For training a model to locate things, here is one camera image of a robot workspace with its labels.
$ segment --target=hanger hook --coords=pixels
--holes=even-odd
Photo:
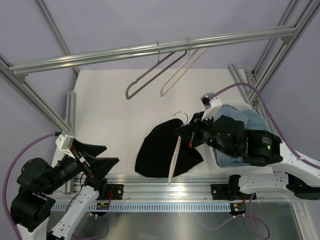
[[[158,62],[160,61],[160,44],[158,41],[156,41],[156,44],[158,45]]]
[[[186,125],[189,122],[188,114],[186,114],[184,111],[177,111],[175,114],[172,114],[172,116],[175,116],[177,114],[184,114],[186,116],[186,122],[183,125]]]
[[[186,39],[189,40],[189,45],[190,45],[190,49],[189,49],[189,53],[188,53],[188,57],[190,57],[190,51],[191,51],[191,41],[190,41],[190,38],[186,37]]]

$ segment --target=clothes hanger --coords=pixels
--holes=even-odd
[[[193,56],[199,51],[199,49],[195,50],[191,55],[190,55],[190,50],[189,50],[189,56],[188,58],[181,64],[181,66],[176,70],[176,72],[169,78],[168,81],[165,82],[165,84],[163,85],[163,87],[161,88],[160,91],[160,97],[163,97],[164,95],[167,94],[167,92],[169,92],[169,90],[185,75],[185,73],[195,64],[196,61],[198,61],[198,59],[208,50],[208,47],[205,48],[200,54],[199,56],[197,56],[195,58],[195,60],[191,63],[191,65],[186,68],[183,73],[178,77],[178,79],[164,92],[165,86],[172,80],[172,78],[184,67],[184,65],[186,65],[192,58]]]
[[[158,49],[159,49],[159,53],[158,53],[158,61],[156,62],[155,65],[153,65],[148,71],[146,71],[144,74],[142,74],[141,76],[139,76],[135,81],[133,81],[132,83],[129,84],[129,86],[126,88],[125,90],[125,97],[127,100],[130,100],[134,95],[136,95],[137,93],[139,93],[142,89],[144,89],[148,84],[150,84],[153,80],[155,80],[157,77],[159,77],[161,74],[163,74],[166,70],[168,70],[172,65],[174,65],[176,62],[178,62],[180,59],[182,59],[185,55],[187,55],[187,51],[184,52],[184,54],[182,54],[181,56],[179,56],[176,60],[174,60],[173,62],[171,62],[168,66],[166,66],[163,70],[161,70],[157,75],[155,75],[154,77],[152,77],[149,81],[147,81],[146,83],[144,83],[141,87],[139,87],[135,92],[133,92],[131,95],[129,95],[129,90],[130,88],[137,84],[142,78],[144,78],[148,73],[150,73],[152,70],[154,70],[157,66],[159,66],[160,64],[162,64],[165,60],[167,60],[169,57],[171,57],[173,54],[175,54],[176,52],[172,52],[169,53],[167,56],[165,56],[163,59],[159,59],[160,58],[160,46],[159,46],[159,42],[156,41],[157,45],[158,45]]]
[[[177,114],[185,114],[186,116],[186,122],[183,125],[186,125],[189,122],[189,117],[188,114],[186,114],[184,111],[177,111],[175,114],[173,114],[172,116],[175,116]],[[180,144],[181,144],[181,137],[178,136],[178,140],[176,141],[176,145],[175,145],[175,149],[172,155],[172,159],[171,159],[171,163],[170,163],[170,169],[169,169],[169,176],[168,176],[168,184],[171,184],[172,178],[174,177],[174,172],[175,172],[175,168],[176,168],[176,164],[177,164],[177,159],[178,159],[178,154],[179,154],[179,150],[180,150]]]

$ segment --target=gray floor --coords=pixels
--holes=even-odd
[[[302,240],[293,209],[286,203],[253,203],[253,214],[262,218],[269,226],[271,240]],[[48,228],[52,228],[63,216],[62,212],[52,212]],[[234,219],[219,230],[204,228],[199,219],[214,228],[230,218],[228,213],[143,213],[111,212],[104,218],[107,228],[97,239],[103,240],[259,240],[249,218]],[[256,223],[260,234],[267,231]],[[84,217],[75,234],[92,237],[101,229],[100,220]]]

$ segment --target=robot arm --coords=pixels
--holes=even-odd
[[[34,158],[24,164],[17,179],[19,194],[12,202],[10,213],[23,240],[69,240],[90,204],[99,195],[107,194],[106,174],[119,162],[118,158],[96,156],[105,146],[89,145],[62,133],[57,146],[65,155],[55,167],[42,158]],[[59,223],[46,233],[50,210],[55,200],[48,195],[64,183],[84,172],[84,185],[72,207]]]
[[[268,165],[283,171],[254,177],[230,176],[227,199],[274,192],[293,192],[296,197],[307,200],[320,199],[320,171],[306,164],[308,161],[320,166],[320,161],[303,154],[297,158],[278,136],[264,130],[247,130],[242,121],[224,115],[213,121],[205,117],[210,111],[212,108],[195,113],[189,124],[175,130],[189,147],[207,144],[231,158],[242,157],[243,162],[251,166]]]

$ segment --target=white platform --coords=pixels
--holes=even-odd
[[[146,80],[158,71],[155,70]],[[107,146],[107,151],[101,157],[120,159],[110,175],[140,176],[135,172],[136,157],[145,137],[156,125],[170,120],[172,114],[178,111],[186,112],[191,119],[194,113],[204,110],[200,100],[202,95],[217,92],[234,83],[227,69],[190,69],[167,95],[160,97],[161,87],[174,71],[166,71],[131,100],[126,99],[125,90],[145,70],[80,71],[74,88],[75,137],[84,143]],[[245,78],[244,71],[241,69],[240,72]],[[237,88],[219,97],[223,103],[243,102]],[[184,114],[176,117],[185,121]],[[272,172],[270,167],[220,171],[212,159],[209,147],[202,145],[197,150],[204,161],[183,174],[183,177],[221,178],[232,174]],[[61,157],[59,151],[56,151],[53,164]]]

